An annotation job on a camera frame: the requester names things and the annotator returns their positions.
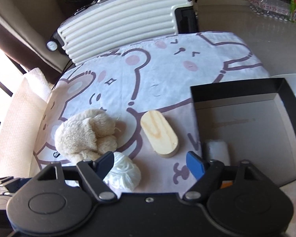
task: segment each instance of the wooden block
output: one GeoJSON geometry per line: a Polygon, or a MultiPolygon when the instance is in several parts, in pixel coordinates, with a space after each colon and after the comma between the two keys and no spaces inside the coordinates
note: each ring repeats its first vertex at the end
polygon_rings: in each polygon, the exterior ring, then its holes
{"type": "Polygon", "coordinates": [[[176,154],[178,137],[159,111],[147,111],[141,117],[141,127],[158,155],[170,158],[176,154]]]}

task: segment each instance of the gray floor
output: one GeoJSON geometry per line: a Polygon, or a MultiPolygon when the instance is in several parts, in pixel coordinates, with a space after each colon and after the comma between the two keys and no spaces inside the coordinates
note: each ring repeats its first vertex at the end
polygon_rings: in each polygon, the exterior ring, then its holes
{"type": "Polygon", "coordinates": [[[198,6],[200,31],[228,31],[242,38],[270,75],[296,73],[296,24],[255,14],[248,6],[198,6]]]}

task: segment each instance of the yarn ball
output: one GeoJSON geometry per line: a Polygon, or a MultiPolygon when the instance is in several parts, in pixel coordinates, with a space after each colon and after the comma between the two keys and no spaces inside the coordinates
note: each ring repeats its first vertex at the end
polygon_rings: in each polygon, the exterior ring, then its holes
{"type": "Polygon", "coordinates": [[[103,181],[116,189],[132,192],[141,181],[141,172],[128,156],[114,152],[114,166],[103,181]]]}

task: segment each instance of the suitcase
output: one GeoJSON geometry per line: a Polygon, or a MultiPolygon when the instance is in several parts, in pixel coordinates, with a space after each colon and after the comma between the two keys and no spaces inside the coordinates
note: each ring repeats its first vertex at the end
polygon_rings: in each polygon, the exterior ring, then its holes
{"type": "Polygon", "coordinates": [[[198,32],[192,0],[97,0],[64,21],[47,43],[76,66],[122,45],[198,32]]]}

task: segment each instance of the open box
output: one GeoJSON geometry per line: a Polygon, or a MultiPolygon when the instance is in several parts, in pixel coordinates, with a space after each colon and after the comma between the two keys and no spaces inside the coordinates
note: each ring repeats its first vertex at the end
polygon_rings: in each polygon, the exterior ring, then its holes
{"type": "Polygon", "coordinates": [[[284,78],[191,87],[201,142],[224,140],[274,183],[296,180],[296,98],[284,78]]]}

